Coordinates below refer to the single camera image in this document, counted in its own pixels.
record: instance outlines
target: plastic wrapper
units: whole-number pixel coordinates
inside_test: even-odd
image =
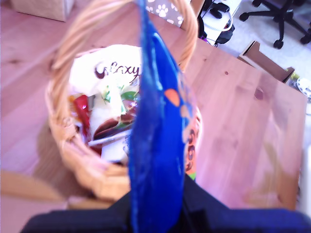
[[[131,221],[134,232],[167,232],[178,220],[195,107],[191,92],[144,1],[140,102],[129,147]]]

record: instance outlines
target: red wrapper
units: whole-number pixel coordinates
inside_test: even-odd
[[[86,95],[82,95],[73,101],[75,110],[78,117],[81,119],[83,124],[83,136],[86,142],[91,140],[91,133],[89,130],[89,111],[88,111],[88,99]]]

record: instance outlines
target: paw print pattern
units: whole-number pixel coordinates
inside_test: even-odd
[[[155,10],[155,12],[157,12],[161,18],[166,17],[166,13],[168,11],[169,11],[169,9],[165,6],[165,4],[163,4],[162,6],[158,5],[157,9]]]
[[[174,24],[174,20],[167,19],[166,21],[168,21],[168,22],[171,23],[171,24]]]
[[[181,16],[178,16],[177,20],[178,20],[178,24],[180,25],[180,24],[182,24],[184,19]]]
[[[153,13],[154,12],[154,9],[153,7],[149,7],[149,6],[146,6],[146,10]]]
[[[178,11],[173,3],[171,3],[171,8],[174,9],[175,11]]]

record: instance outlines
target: blue plastic bag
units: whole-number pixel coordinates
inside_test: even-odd
[[[162,233],[178,220],[192,105],[181,72],[140,0],[142,77],[130,137],[131,221],[135,233]]]

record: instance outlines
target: basket handle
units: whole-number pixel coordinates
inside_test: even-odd
[[[70,69],[76,54],[96,26],[110,13],[132,0],[94,0],[74,21],[68,30],[52,66],[52,81],[47,89],[47,104],[56,122],[63,127],[72,124],[68,103],[68,82]],[[196,45],[198,26],[194,12],[187,0],[170,0],[183,16],[186,30],[186,45],[179,59],[184,71],[190,61]]]

